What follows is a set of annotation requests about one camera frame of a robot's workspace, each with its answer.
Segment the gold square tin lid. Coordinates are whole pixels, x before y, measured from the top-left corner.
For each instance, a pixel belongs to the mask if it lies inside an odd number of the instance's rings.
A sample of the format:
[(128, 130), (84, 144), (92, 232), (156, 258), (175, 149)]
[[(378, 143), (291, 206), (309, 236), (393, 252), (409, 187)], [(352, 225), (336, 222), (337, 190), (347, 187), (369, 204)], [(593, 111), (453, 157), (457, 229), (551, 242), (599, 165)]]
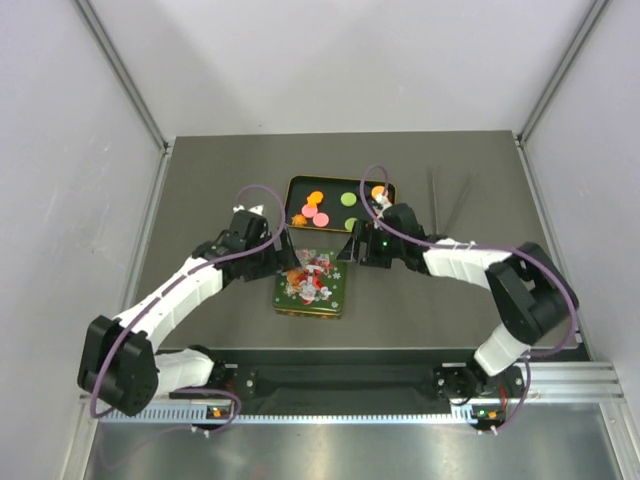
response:
[(347, 264), (334, 249), (295, 251), (300, 266), (276, 277), (272, 306), (283, 315), (339, 319), (346, 299)]

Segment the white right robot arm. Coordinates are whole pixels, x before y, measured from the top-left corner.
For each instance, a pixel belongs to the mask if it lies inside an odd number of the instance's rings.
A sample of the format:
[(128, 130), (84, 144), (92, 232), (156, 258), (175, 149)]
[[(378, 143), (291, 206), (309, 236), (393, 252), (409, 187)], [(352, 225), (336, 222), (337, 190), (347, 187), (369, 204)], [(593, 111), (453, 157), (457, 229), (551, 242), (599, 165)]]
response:
[(361, 200), (369, 218), (352, 231), (353, 241), (366, 245), (355, 256), (361, 265), (388, 269), (400, 260), (410, 271), (486, 289), (495, 302), (499, 325), (464, 366), (438, 379), (443, 397), (463, 405), (492, 394), (502, 385), (503, 372), (549, 331), (577, 319), (574, 291), (538, 244), (494, 248), (428, 235), (413, 209), (392, 204), (384, 191)]

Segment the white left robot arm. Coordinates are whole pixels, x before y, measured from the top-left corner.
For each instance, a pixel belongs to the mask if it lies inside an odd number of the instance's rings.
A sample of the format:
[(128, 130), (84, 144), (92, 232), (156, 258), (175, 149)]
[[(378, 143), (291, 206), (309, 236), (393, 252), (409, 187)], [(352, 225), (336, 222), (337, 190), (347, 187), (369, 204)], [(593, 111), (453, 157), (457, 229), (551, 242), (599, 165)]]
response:
[(334, 251), (295, 249), (284, 227), (270, 232), (262, 206), (236, 206), (229, 227), (199, 245), (160, 287), (116, 317), (90, 323), (77, 383), (90, 396), (92, 416), (103, 416), (100, 403), (134, 416), (160, 395), (220, 394), (227, 382), (223, 360), (198, 345), (161, 353), (169, 334), (236, 280), (274, 277), (281, 307), (335, 317), (343, 308), (346, 267)]

